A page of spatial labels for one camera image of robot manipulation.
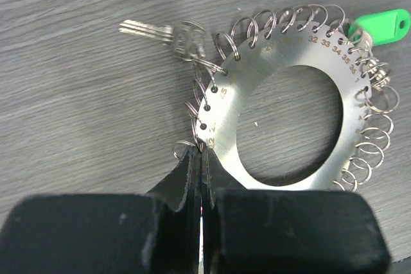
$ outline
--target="key head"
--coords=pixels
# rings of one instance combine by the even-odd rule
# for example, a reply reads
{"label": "key head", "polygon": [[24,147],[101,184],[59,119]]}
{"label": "key head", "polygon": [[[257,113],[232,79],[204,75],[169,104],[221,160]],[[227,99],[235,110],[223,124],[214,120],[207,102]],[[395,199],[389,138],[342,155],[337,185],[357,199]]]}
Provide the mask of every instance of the key head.
{"label": "key head", "polygon": [[179,59],[191,60],[196,55],[197,46],[204,45],[205,33],[206,30],[196,22],[181,21],[173,29],[173,55]]}

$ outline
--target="white speck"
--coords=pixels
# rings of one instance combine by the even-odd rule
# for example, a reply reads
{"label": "white speck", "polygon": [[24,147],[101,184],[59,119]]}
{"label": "white speck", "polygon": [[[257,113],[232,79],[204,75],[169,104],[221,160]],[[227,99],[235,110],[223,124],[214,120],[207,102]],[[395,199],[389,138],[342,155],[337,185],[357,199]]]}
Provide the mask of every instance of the white speck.
{"label": "white speck", "polygon": [[122,225],[126,218],[127,218],[127,215],[124,213],[121,213],[120,217],[118,218],[119,225]]}

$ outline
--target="circular hole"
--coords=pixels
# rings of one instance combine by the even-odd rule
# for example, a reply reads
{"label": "circular hole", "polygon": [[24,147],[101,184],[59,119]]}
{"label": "circular hole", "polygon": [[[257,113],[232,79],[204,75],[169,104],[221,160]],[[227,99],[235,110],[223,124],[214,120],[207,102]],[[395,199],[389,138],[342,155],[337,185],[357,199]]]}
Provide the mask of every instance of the circular hole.
{"label": "circular hole", "polygon": [[342,100],[331,78],[312,67],[288,67],[251,94],[238,119],[237,148],[256,180],[288,185],[325,162],[341,126]]}

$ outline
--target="black plastic object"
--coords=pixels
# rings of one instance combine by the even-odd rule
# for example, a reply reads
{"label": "black plastic object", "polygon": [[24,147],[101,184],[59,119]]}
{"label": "black plastic object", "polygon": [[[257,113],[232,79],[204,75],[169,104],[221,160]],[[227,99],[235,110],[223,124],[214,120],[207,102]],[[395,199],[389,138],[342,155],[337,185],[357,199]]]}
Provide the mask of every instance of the black plastic object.
{"label": "black plastic object", "polygon": [[248,191],[212,150],[188,148],[144,195],[24,200],[0,233],[0,274],[197,274],[200,202],[206,274],[382,274],[390,266],[359,195]]}

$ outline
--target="gray wood surface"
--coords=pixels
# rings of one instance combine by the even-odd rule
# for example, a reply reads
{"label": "gray wood surface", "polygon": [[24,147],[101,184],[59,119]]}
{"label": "gray wood surface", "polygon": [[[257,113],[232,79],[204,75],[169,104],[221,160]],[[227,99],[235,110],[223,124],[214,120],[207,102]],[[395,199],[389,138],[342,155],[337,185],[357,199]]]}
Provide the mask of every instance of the gray wood surface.
{"label": "gray wood surface", "polygon": [[[182,101],[193,98],[192,67],[157,42],[120,34],[123,19],[188,18],[216,33],[259,9],[308,3],[339,4],[352,18],[411,10],[411,0],[0,0],[0,221],[34,193],[143,193],[176,164],[171,145],[190,136]],[[387,159],[360,188],[395,260],[411,255],[410,49],[411,35],[374,50],[391,63],[402,101]],[[220,61],[211,36],[207,52]],[[280,72],[241,116],[244,164],[263,180],[318,164],[338,113],[326,76]]]}

